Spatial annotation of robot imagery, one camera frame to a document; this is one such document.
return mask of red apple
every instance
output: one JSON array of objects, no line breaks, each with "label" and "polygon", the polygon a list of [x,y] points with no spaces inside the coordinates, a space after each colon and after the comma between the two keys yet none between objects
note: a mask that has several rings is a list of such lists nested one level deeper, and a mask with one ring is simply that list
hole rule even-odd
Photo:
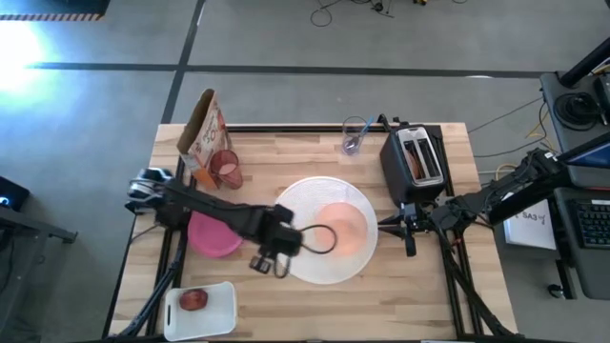
[{"label": "red apple", "polygon": [[208,305],[208,294],[203,290],[189,290],[180,295],[182,310],[201,310]]}]

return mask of chair wheel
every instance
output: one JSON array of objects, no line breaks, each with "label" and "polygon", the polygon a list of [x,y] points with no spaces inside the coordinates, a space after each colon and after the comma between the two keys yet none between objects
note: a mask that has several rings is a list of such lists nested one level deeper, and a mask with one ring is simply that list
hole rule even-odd
[{"label": "chair wheel", "polygon": [[546,287],[546,291],[551,294],[556,299],[565,299],[565,295],[563,294],[563,287],[560,285],[552,284]]}]

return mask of red cup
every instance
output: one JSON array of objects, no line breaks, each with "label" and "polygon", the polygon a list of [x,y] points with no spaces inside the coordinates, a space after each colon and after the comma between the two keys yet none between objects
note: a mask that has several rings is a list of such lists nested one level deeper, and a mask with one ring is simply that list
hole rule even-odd
[{"label": "red cup", "polygon": [[210,161],[210,171],[233,190],[237,190],[244,183],[239,169],[239,158],[233,151],[217,151]]}]

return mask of desk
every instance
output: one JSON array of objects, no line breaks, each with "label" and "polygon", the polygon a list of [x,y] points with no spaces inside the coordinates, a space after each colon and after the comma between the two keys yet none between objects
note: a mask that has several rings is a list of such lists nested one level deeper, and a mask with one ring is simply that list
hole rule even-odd
[{"label": "desk", "polygon": [[[477,191],[477,168],[466,126],[440,125],[455,193]],[[159,126],[151,167],[175,169],[178,156],[175,145],[182,130],[183,125]],[[273,204],[295,181],[328,175],[359,188],[373,204],[377,218],[382,219],[396,210],[378,161],[386,135],[370,132],[362,143],[360,155],[345,156],[340,152],[341,133],[232,132],[244,186],[237,191],[212,194],[229,201]],[[151,216],[138,217],[133,234],[147,229],[152,220]],[[151,294],[162,237],[162,230],[152,231],[139,237],[129,248],[110,333],[124,329]],[[277,280],[272,275],[250,270],[248,263],[256,252],[256,246],[250,243],[244,243],[237,252],[219,260],[200,256],[189,248],[182,287],[221,281],[234,283],[237,327],[224,338],[454,338],[437,237],[433,233],[419,233],[416,241],[417,256],[407,258],[403,242],[380,232],[376,252],[365,269],[350,280],[329,286],[309,284],[293,276]],[[473,226],[466,231],[465,241],[478,292],[501,322],[515,331],[493,233]],[[463,296],[461,308],[467,313]],[[470,322],[468,315],[464,315],[464,322]]]}]

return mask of computer monitor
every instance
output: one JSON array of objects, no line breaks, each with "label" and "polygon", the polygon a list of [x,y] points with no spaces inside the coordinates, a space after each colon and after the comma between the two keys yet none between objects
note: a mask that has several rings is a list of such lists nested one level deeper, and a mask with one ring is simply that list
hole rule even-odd
[{"label": "computer monitor", "polygon": [[568,151],[560,159],[572,166],[610,169],[610,132]]}]

